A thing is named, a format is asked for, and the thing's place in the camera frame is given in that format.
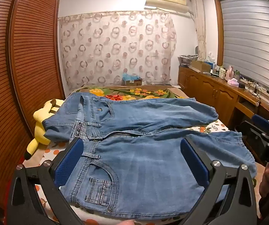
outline human hand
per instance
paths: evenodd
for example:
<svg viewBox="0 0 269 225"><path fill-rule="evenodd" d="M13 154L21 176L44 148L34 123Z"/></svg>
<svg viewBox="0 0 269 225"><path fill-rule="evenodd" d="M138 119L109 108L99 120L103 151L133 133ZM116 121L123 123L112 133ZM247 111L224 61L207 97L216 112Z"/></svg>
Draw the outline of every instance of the human hand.
<svg viewBox="0 0 269 225"><path fill-rule="evenodd" d="M266 165L263 179L260 183L259 193L263 198L266 197L266 195L269 193L269 163Z"/></svg>
<svg viewBox="0 0 269 225"><path fill-rule="evenodd" d="M119 224L117 225L134 225L134 220L125 220L123 222L120 222Z"/></svg>

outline blue jeans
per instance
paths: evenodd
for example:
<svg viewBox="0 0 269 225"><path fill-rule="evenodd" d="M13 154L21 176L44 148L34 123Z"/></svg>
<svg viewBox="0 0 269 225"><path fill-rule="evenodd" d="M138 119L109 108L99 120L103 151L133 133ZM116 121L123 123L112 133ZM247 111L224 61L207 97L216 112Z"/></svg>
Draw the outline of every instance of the blue jeans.
<svg viewBox="0 0 269 225"><path fill-rule="evenodd" d="M61 187L67 201L116 217L161 219L188 212L203 191L180 152L186 136L210 159L229 167L245 163L256 175L240 133L184 129L217 118L214 108L194 99L114 102L78 93L43 124L53 141L84 141L82 157Z"/></svg>

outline window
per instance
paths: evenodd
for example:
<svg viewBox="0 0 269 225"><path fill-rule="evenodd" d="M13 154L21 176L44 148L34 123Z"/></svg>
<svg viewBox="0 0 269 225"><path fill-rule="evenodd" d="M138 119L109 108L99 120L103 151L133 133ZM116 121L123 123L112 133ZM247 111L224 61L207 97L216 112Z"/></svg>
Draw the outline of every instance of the window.
<svg viewBox="0 0 269 225"><path fill-rule="evenodd" d="M269 1L219 0L224 28L223 66L269 88Z"/></svg>

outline curtain rod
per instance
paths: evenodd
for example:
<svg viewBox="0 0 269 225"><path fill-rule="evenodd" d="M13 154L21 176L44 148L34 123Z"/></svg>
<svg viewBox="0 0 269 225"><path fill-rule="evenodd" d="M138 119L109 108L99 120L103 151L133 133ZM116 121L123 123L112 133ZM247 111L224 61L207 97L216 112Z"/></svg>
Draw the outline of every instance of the curtain rod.
<svg viewBox="0 0 269 225"><path fill-rule="evenodd" d="M129 11L133 11L133 12L143 12L143 11L153 11L155 10L160 12L165 12L165 13L171 13L171 14L175 14L175 15L179 15L179 16L183 16L183 17L189 17L188 15L186 15L185 13L178 13L178 12L174 12L172 10L170 11L166 11L164 9L160 9L160 8L154 8L154 9L151 9L151 8L145 8L144 10L113 10L113 11L102 11L102 12L91 12L91 13L121 13L121 12L129 12ZM69 16L79 16L79 15L82 15L82 14L91 14L91 13L79 13L79 14L73 14L73 15L67 15L67 16L62 16L62 17L58 17L57 19L60 20L61 18L65 18L65 17L69 17Z"/></svg>

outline zipper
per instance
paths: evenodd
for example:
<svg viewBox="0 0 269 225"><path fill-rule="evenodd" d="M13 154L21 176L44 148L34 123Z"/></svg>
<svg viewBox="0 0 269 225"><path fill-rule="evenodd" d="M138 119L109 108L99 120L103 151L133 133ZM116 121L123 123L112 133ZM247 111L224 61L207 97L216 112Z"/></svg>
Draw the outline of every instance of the zipper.
<svg viewBox="0 0 269 225"><path fill-rule="evenodd" d="M133 133L125 133L125 132L113 132L105 136L103 139L107 139L110 137L116 137L116 136L128 136L128 137L139 137L142 136L142 134L133 134Z"/></svg>

